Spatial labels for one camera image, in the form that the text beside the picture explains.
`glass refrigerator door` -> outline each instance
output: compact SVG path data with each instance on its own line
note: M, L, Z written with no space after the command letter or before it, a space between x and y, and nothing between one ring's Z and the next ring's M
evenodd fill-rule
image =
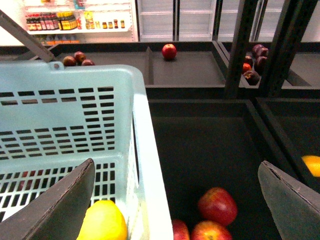
M179 41L211 41L216 0L180 0Z
M137 7L141 42L173 40L172 0L139 0Z

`bottle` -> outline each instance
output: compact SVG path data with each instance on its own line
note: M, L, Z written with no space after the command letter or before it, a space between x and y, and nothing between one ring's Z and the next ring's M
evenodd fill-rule
M62 37L60 37L58 34L55 35L54 37L54 44L62 44L63 41L62 41Z
M81 25L81 16L79 13L76 13L76 26L78 29L82 29L82 25Z
M46 44L48 44L49 46L55 45L56 43L54 38L50 34L46 36L45 41L46 41Z
M59 21L58 21L58 18L57 18L57 14L52 13L51 14L51 18L52 18L54 30L58 30L59 29Z
M69 43L71 43L68 35L65 35L65 34L62 35L62 43L63 43L63 44L69 44Z
M76 29L78 27L77 19L74 13L70 12L70 20L71 20L71 29Z
M63 12L63 30L70 30L70 20L67 12Z
M35 14L31 14L29 16L30 16L30 24L31 24L32 31L37 31Z
M114 28L115 28L115 29L119 28L119 27L118 27L118 20L117 20L117 19L114 19L113 22L114 22Z
M44 22L45 22L46 29L47 30L52 30L48 13L44 14Z
M47 30L47 26L45 23L45 18L44 18L43 13L40 14L40 24L41 24L42 30Z
M26 20L26 28L29 30L29 31L32 31L32 26L31 26L31 23L30 23L30 18L28 15L25 16L25 20Z
M39 14L35 14L35 26L36 26L36 30L37 31L41 31L42 30L42 26L41 26L41 22L40 22L40 15Z
M70 36L70 43L71 44L79 44L80 41L76 38L76 35L75 34L71 34Z
M57 12L56 13L56 20L58 21L58 27L60 30L63 30L62 28L62 24L61 24L61 15L60 15L60 12Z

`black display bin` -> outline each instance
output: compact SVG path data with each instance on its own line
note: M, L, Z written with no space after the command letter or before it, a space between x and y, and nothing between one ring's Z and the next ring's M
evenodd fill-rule
M191 231L197 201L225 188L238 206L227 228L236 240L281 239L258 180L267 160L297 179L248 100L150 100L149 107L172 219Z
M257 98L256 108L301 182L320 193L302 156L320 156L320 99Z

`black metal frame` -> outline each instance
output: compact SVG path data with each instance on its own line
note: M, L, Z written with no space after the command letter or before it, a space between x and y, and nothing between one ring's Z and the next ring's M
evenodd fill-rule
M237 98L243 62L246 56L246 48L249 43L257 3L258 0L240 0L239 3L224 88L224 97L227 99Z
M261 0L257 7L257 16L254 20L252 27L252 38L251 42L257 42L259 40L259 35L261 31L261 26L264 21L266 9L267 9L268 0Z
M278 97L318 0L286 0L259 85L262 97Z
M224 0L216 0L214 23L213 23L213 30L212 30L212 41L218 41L223 2Z

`basket handle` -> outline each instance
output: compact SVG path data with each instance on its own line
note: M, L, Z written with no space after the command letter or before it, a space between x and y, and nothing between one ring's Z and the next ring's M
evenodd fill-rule
M46 63L57 61L55 55L46 49L35 37L31 36L19 24L13 21L8 15L0 10L0 26L3 27L8 33L23 43L31 52L39 56Z

